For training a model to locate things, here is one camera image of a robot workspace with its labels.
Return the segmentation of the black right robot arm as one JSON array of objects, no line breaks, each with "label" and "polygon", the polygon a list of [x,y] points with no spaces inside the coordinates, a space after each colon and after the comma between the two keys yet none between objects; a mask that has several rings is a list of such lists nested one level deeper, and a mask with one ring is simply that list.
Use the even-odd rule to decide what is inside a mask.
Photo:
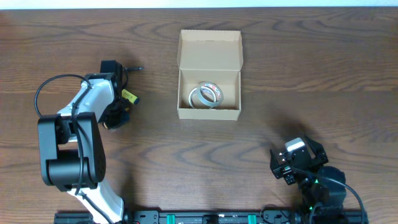
[{"label": "black right robot arm", "polygon": [[346,198],[345,173],[327,166],[322,144],[308,136],[285,143],[285,151],[270,150],[270,169],[276,179],[296,184],[302,204],[280,215],[290,223],[348,223],[343,202]]}]

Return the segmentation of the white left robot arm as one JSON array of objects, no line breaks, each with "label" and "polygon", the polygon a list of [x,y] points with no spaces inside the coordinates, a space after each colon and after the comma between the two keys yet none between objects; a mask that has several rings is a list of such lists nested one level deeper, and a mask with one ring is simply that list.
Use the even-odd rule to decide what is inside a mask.
[{"label": "white left robot arm", "polygon": [[89,211],[73,223],[133,223],[131,212],[105,178],[106,158],[99,125],[116,128],[127,118],[123,72],[79,76],[81,88],[55,114],[37,112],[40,168],[46,185],[78,199]]}]

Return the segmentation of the open cardboard box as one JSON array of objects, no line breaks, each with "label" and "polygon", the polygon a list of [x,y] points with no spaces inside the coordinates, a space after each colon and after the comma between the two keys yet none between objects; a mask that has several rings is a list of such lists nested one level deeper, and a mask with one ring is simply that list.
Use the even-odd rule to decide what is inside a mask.
[{"label": "open cardboard box", "polygon": [[[239,30],[181,30],[177,60],[177,113],[180,119],[238,120],[243,66]],[[188,96],[201,82],[212,82],[221,88],[224,100],[219,106],[190,107]],[[210,89],[204,88],[201,93],[213,101]]]}]

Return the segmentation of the clear adhesive tape roll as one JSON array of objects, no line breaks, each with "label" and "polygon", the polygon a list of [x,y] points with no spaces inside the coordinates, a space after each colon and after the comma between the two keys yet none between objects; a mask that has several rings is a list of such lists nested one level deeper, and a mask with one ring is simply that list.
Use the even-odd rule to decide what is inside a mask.
[{"label": "clear adhesive tape roll", "polygon": [[[204,88],[208,88],[211,90],[211,92],[213,93],[213,101],[209,101],[207,100],[201,93],[201,90]],[[216,85],[215,83],[212,82],[201,82],[197,88],[197,96],[198,99],[206,106],[209,106],[210,108],[215,108],[217,106],[219,106],[223,100],[224,100],[224,94],[221,90],[221,88]]]}]

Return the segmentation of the yellow highlighter marker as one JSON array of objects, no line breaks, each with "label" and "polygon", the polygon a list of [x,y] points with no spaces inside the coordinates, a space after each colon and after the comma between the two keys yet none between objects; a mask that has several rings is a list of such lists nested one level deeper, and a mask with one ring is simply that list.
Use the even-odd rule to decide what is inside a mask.
[{"label": "yellow highlighter marker", "polygon": [[126,89],[122,90],[122,97],[134,105],[137,105],[139,103],[139,98],[131,92],[127,91]]}]

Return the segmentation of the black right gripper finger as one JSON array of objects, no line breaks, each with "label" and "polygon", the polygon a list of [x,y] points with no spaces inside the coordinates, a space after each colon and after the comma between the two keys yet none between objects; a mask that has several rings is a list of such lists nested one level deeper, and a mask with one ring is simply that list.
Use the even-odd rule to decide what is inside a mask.
[{"label": "black right gripper finger", "polygon": [[280,164],[278,163],[276,155],[272,149],[270,149],[269,151],[271,155],[270,168],[271,170],[278,170],[280,168]]},{"label": "black right gripper finger", "polygon": [[314,153],[315,157],[319,158],[319,159],[322,159],[322,160],[325,160],[326,159],[326,152],[324,150],[323,145],[320,144],[319,142],[316,142],[316,141],[312,140],[307,135],[305,135],[304,138],[305,138],[308,146],[310,147],[310,149]]}]

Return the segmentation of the black ballpoint pen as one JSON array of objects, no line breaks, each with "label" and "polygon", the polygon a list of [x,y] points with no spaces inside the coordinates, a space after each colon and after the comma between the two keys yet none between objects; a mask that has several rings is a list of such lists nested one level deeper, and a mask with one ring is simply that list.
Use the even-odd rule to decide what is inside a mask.
[{"label": "black ballpoint pen", "polygon": [[144,67],[126,67],[124,68],[125,71],[137,71],[137,70],[143,70]]}]

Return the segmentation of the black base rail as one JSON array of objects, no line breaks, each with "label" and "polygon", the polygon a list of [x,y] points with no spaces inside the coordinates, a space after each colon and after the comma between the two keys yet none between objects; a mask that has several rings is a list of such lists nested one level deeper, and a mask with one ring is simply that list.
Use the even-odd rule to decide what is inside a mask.
[{"label": "black base rail", "polygon": [[288,210],[264,210],[261,212],[158,212],[136,211],[126,215],[120,223],[136,224],[266,224],[266,223],[368,223],[361,219],[359,211],[344,211],[342,214],[315,213],[302,215]]}]

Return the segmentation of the white masking tape roll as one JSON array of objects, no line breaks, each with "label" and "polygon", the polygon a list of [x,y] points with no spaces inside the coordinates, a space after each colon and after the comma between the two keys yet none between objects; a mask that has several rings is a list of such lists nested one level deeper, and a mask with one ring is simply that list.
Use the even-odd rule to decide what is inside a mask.
[{"label": "white masking tape roll", "polygon": [[198,109],[204,106],[201,100],[198,98],[197,89],[193,88],[188,96],[188,103],[192,109]]}]

